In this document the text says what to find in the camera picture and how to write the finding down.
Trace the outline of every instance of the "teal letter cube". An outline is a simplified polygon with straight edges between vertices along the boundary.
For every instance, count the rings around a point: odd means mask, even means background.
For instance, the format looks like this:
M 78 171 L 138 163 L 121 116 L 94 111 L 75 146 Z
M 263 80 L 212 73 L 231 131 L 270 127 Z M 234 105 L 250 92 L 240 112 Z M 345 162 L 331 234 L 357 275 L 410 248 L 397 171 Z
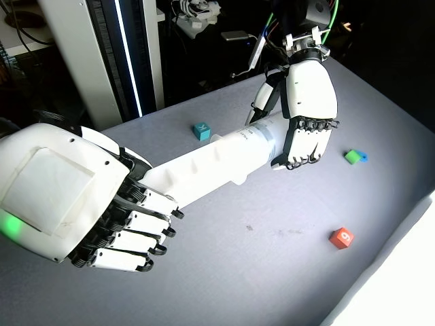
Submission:
M 193 132 L 197 139 L 204 141 L 210 138 L 211 129 L 205 122 L 201 122 L 200 124 L 195 124 L 193 126 Z

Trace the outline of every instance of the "green block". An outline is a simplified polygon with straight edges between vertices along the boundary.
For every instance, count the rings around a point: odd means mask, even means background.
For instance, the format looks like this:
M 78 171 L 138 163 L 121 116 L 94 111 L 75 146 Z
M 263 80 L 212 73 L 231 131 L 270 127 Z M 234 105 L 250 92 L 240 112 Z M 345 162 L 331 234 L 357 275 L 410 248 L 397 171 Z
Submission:
M 350 164 L 355 164 L 356 162 L 359 162 L 362 159 L 362 156 L 355 150 L 351 150 L 349 153 L 345 155 L 345 159 Z
M 193 133 L 200 141 L 204 141 L 210 138 L 211 129 L 205 122 L 201 122 L 200 124 L 195 124 L 193 126 Z

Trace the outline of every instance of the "green light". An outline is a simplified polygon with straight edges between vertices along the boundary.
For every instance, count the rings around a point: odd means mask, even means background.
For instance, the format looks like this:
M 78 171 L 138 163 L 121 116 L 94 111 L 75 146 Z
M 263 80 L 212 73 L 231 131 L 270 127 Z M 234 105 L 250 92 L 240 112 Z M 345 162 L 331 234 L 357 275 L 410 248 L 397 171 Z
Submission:
M 0 221 L 3 234 L 11 240 L 17 240 L 24 222 L 5 211 L 0 211 Z

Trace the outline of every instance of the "white light strip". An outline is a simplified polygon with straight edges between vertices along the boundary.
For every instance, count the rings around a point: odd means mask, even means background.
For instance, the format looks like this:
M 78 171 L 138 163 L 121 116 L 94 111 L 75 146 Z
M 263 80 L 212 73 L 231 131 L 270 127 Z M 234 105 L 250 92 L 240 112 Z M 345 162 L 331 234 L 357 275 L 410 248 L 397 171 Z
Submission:
M 127 58 L 128 71 L 130 72 L 131 85 L 133 86 L 133 92 L 135 93 L 137 113 L 139 114 L 139 117 L 141 117 L 142 116 L 141 103 L 139 102 L 139 95 L 137 94 L 135 74 L 133 73 L 133 67 L 131 65 L 131 59 L 130 59 L 130 51 L 128 51 L 127 38 L 125 36 L 125 30 L 124 30 L 124 21 L 122 20 L 120 0 L 115 0 L 115 6 L 116 6 L 116 14 L 118 15 L 118 22 L 120 23 L 122 43 L 124 44 L 125 55 Z

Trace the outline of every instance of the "blue plastic piece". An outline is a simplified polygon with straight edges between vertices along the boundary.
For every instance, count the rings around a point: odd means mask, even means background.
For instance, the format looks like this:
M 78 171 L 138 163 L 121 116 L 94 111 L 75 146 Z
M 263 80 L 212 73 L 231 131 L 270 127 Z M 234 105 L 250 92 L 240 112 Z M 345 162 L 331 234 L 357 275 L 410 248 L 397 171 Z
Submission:
M 362 151 L 357 151 L 355 150 L 360 156 L 361 156 L 361 160 L 360 162 L 367 162 L 368 161 L 368 155 Z
M 200 124 L 195 124 L 193 126 L 193 133 L 200 141 L 205 141 L 210 138 L 211 129 L 205 122 L 201 122 Z

